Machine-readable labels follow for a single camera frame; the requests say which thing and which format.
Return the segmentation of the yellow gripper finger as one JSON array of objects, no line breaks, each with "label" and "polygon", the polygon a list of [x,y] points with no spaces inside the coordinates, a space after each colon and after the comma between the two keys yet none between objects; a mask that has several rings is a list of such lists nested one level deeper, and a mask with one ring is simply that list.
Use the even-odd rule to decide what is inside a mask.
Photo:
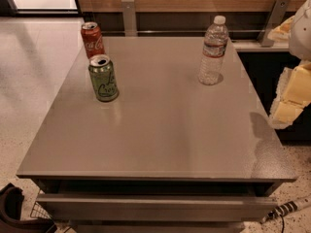
[{"label": "yellow gripper finger", "polygon": [[269,112],[269,124],[274,129],[292,125],[311,103],[311,62],[301,61],[293,69],[285,67],[280,75],[276,97]]},{"label": "yellow gripper finger", "polygon": [[289,17],[268,33],[268,39],[274,42],[288,42],[294,37],[294,17]]}]

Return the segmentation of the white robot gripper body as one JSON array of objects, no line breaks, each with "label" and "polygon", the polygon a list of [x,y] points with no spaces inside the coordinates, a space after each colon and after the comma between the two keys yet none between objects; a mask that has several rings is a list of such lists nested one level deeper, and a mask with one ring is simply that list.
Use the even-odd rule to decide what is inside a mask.
[{"label": "white robot gripper body", "polygon": [[300,60],[311,60],[311,0],[306,0],[294,15],[289,50]]}]

